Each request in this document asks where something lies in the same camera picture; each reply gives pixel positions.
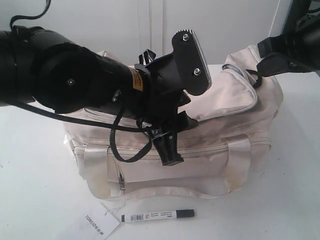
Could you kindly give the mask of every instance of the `white surface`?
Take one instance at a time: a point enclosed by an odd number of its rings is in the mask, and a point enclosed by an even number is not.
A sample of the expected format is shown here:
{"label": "white surface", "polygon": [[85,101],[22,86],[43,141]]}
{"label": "white surface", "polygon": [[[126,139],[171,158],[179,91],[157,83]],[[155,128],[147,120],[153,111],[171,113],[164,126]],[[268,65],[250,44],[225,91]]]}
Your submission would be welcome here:
{"label": "white surface", "polygon": [[[113,211],[118,219],[177,209],[195,209],[196,216],[121,224],[108,239],[320,239],[320,78],[283,74],[278,80],[285,100],[258,180],[214,200],[129,201]],[[96,201],[63,145],[62,124],[8,106],[0,108],[0,133],[0,238],[53,239]]]}

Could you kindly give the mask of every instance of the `white wall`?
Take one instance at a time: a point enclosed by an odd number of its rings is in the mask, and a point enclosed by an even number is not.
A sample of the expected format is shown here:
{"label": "white wall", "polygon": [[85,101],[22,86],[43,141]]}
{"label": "white wall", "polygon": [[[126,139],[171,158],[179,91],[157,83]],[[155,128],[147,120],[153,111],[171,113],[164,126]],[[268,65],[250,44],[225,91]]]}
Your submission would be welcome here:
{"label": "white wall", "polygon": [[[172,51],[180,29],[197,33],[208,64],[224,62],[236,52],[277,35],[291,0],[52,0],[48,13],[35,21],[93,51],[106,50],[125,64],[151,48],[158,56]],[[0,29],[13,15],[37,15],[45,0],[1,0]]]}

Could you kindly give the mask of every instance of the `price tag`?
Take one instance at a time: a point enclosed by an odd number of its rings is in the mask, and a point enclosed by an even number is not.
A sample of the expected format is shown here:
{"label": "price tag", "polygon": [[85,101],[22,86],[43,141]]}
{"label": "price tag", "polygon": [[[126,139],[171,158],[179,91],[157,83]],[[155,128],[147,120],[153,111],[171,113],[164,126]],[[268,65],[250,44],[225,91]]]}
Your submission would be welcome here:
{"label": "price tag", "polygon": [[97,203],[69,225],[56,239],[105,240],[119,224],[119,221],[104,206]]}

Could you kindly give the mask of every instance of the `white marker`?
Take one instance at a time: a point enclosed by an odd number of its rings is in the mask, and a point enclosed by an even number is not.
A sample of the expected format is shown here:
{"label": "white marker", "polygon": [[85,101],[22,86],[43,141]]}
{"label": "white marker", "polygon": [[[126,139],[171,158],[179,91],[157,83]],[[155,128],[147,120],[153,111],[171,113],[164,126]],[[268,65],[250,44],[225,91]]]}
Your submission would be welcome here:
{"label": "white marker", "polygon": [[121,216],[121,221],[123,223],[133,223],[133,222],[140,222],[140,221],[160,220],[160,219],[192,218],[194,216],[195,216],[195,211],[193,209],[188,209],[188,210],[125,214]]}

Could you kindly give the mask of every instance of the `canvas bag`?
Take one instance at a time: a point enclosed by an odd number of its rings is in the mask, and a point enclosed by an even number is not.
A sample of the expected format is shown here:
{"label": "canvas bag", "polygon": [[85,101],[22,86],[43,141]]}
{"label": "canvas bag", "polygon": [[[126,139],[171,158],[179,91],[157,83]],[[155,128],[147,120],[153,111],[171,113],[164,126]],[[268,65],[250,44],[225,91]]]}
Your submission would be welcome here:
{"label": "canvas bag", "polygon": [[[257,47],[227,56],[221,73],[211,74],[212,86],[179,111],[199,121],[199,126],[178,134],[178,152],[183,163],[162,166],[153,147],[141,160],[120,162],[109,148],[110,129],[65,123],[67,142],[79,174],[98,199],[141,199],[156,196],[185,196],[211,199],[236,191],[258,168],[271,147],[268,129],[283,101],[283,92],[274,76],[263,77],[254,89],[261,59]],[[213,73],[216,66],[209,65]],[[113,123],[114,115],[82,109],[74,118]],[[136,127],[123,118],[122,126]],[[148,139],[142,133],[116,132],[120,155],[134,156]]]}

